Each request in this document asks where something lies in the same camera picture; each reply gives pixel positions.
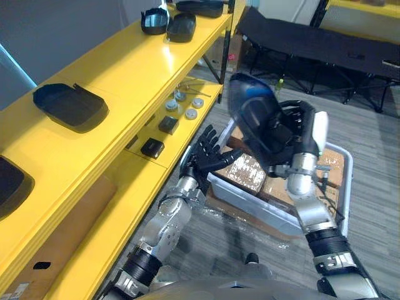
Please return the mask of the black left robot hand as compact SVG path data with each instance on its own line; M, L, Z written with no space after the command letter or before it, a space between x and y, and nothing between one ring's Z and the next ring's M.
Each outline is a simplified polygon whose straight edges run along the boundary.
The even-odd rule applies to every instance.
M240 149L221 152L218 140L216 130L208 125L191 148L185 166L207 174L231 165L243 154Z

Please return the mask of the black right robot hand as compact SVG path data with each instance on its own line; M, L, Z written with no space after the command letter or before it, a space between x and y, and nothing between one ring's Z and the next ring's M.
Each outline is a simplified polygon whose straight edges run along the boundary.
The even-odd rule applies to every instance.
M267 144L273 154L289 157L299 153L310 153L317 157L324 146L313 136L317 111L306 101L283 101L277 105L277 112L267 124L270 126Z

